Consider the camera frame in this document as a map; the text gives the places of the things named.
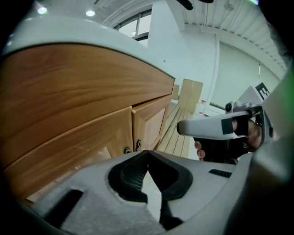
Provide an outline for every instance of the window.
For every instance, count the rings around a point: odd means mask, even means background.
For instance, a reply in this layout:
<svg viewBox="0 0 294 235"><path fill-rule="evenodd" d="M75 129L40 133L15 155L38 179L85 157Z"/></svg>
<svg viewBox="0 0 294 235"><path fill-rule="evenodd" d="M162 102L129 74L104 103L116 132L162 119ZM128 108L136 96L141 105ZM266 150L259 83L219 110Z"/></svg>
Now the window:
<svg viewBox="0 0 294 235"><path fill-rule="evenodd" d="M151 9L126 19L114 28L147 47L150 21Z"/></svg>

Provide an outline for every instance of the cabinet door handle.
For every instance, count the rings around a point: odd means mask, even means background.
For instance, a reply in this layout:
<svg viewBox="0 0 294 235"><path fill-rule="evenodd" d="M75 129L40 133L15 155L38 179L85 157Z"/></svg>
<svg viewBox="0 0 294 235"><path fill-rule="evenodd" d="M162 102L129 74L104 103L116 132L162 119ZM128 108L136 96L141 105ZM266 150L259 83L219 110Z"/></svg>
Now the cabinet door handle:
<svg viewBox="0 0 294 235"><path fill-rule="evenodd" d="M131 153L132 151L130 150L129 147L125 147L124 148L124 154L127 154L127 153Z"/></svg>
<svg viewBox="0 0 294 235"><path fill-rule="evenodd" d="M140 149L141 149L141 140L138 140L136 144L136 152L140 151Z"/></svg>

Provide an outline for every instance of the wooden floor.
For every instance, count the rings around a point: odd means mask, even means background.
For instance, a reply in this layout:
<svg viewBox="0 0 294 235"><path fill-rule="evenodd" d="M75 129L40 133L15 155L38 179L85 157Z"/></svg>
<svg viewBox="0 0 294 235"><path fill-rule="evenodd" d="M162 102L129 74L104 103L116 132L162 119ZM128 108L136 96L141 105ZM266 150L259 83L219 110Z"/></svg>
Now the wooden floor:
<svg viewBox="0 0 294 235"><path fill-rule="evenodd" d="M181 157L188 157L189 137L179 135L176 129L178 121L190 119L192 115L184 109L179 108L178 104L171 103L170 115L166 120L163 138L157 150Z"/></svg>

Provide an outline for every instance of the white countertop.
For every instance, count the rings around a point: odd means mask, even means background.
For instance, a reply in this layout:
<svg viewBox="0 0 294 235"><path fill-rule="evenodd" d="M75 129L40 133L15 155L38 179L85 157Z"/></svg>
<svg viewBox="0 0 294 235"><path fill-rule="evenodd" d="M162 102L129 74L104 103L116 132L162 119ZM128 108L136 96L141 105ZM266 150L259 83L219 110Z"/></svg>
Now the white countertop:
<svg viewBox="0 0 294 235"><path fill-rule="evenodd" d="M53 43L81 43L109 48L169 74L165 62L134 39L94 21L72 17L47 15L24 19L9 37L2 54Z"/></svg>

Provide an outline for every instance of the smoke detector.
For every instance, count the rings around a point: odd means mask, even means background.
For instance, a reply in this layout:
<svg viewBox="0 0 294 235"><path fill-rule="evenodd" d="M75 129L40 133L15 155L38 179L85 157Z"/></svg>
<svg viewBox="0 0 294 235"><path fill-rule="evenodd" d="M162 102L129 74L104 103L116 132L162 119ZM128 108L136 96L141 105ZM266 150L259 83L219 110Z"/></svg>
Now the smoke detector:
<svg viewBox="0 0 294 235"><path fill-rule="evenodd" d="M224 5L224 8L227 10L227 11L233 11L235 9L235 6L231 3L229 3L229 1L227 1Z"/></svg>

